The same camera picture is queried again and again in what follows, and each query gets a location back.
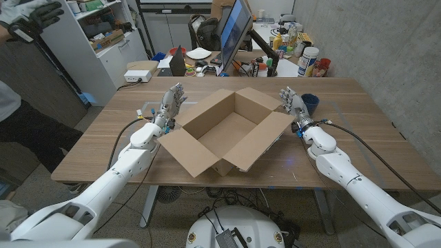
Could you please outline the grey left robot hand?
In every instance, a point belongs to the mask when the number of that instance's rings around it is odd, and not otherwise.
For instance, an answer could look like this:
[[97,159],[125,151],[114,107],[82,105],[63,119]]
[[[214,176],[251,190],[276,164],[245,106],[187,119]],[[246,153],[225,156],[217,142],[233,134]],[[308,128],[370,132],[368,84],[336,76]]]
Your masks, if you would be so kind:
[[177,83],[164,93],[154,118],[154,124],[164,128],[169,121],[174,119],[179,113],[181,104],[187,99],[184,93],[181,83]]

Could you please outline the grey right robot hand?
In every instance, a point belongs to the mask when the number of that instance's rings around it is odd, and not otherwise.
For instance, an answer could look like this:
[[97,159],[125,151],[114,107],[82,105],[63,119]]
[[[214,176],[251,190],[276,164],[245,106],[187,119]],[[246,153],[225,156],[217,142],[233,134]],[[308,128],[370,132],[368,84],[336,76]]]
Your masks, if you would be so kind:
[[279,96],[283,108],[294,117],[294,123],[297,124],[300,130],[305,131],[314,125],[303,99],[293,89],[286,87],[280,91]]

